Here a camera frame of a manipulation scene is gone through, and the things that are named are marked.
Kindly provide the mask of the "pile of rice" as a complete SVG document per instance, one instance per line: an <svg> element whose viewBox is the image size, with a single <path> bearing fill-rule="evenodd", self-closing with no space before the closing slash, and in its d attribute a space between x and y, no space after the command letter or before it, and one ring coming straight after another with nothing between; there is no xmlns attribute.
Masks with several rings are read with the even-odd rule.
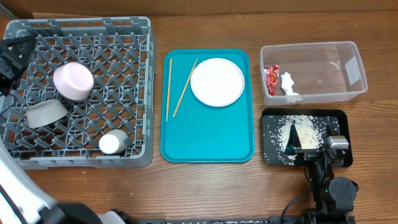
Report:
<svg viewBox="0 0 398 224"><path fill-rule="evenodd" d="M304 149L320 147L327 139L329 124L338 133L339 122L333 116L265 115L262 117L263 160L270 165L292 166L295 156L284 154L294 124Z"/></svg>

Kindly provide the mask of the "grey bowl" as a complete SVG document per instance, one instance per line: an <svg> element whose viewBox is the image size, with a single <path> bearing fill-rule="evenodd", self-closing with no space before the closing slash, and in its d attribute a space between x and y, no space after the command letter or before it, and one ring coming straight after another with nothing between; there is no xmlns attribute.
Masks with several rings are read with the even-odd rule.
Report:
<svg viewBox="0 0 398 224"><path fill-rule="evenodd" d="M28 127L39 128L56 122L68 114L59 100L46 100L29 107L26 111Z"/></svg>

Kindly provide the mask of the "white tissue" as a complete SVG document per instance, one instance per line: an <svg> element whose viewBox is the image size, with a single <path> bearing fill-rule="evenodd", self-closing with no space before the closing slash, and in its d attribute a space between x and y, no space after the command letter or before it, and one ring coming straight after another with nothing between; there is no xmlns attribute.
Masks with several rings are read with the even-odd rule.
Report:
<svg viewBox="0 0 398 224"><path fill-rule="evenodd" d="M291 75L287 72L282 74L281 76L281 88L285 93L285 97L288 103L297 103L302 100L300 95L293 91L294 81L291 78Z"/></svg>

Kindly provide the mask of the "red snack wrapper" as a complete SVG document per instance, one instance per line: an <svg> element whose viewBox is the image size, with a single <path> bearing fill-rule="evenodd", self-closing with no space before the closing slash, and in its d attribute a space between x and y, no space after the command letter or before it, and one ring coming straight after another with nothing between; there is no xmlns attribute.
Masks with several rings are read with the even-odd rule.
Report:
<svg viewBox="0 0 398 224"><path fill-rule="evenodd" d="M266 87L271 96L275 95L275 87L279 81L280 67L278 65L266 65L264 67Z"/></svg>

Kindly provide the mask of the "white cup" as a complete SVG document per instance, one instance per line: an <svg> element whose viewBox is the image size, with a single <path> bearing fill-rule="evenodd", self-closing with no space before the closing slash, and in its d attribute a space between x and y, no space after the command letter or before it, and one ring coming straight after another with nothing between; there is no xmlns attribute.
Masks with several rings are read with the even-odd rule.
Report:
<svg viewBox="0 0 398 224"><path fill-rule="evenodd" d="M127 134L119 129L111 130L99 140L99 148L105 154L118 154L127 149Z"/></svg>

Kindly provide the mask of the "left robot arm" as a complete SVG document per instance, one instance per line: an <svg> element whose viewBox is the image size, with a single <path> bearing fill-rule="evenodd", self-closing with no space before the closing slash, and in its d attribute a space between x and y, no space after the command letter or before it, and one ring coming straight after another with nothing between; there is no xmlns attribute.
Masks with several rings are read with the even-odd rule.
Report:
<svg viewBox="0 0 398 224"><path fill-rule="evenodd" d="M35 35L1 41L1 96L17 89L35 49ZM1 221L3 223L101 223L82 203L58 203L21 169L1 143Z"/></svg>

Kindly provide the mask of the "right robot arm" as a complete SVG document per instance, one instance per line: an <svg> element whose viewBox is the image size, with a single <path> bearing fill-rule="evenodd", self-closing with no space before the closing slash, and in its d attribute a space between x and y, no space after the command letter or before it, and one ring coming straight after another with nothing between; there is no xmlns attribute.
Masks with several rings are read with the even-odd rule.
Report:
<svg viewBox="0 0 398 224"><path fill-rule="evenodd" d="M326 142L315 149L302 148L299 135L294 125L290 127L290 136L285 154L295 156L295 165L304 167L310 189L294 198L282 211L281 223L354 223L354 217L348 214L354 210L354 201L359 187L356 182L346 177L336 177L332 165L342 161L349 149L349 142L344 136L337 135L330 125ZM312 194L314 208L288 220L287 210L304 196Z"/></svg>

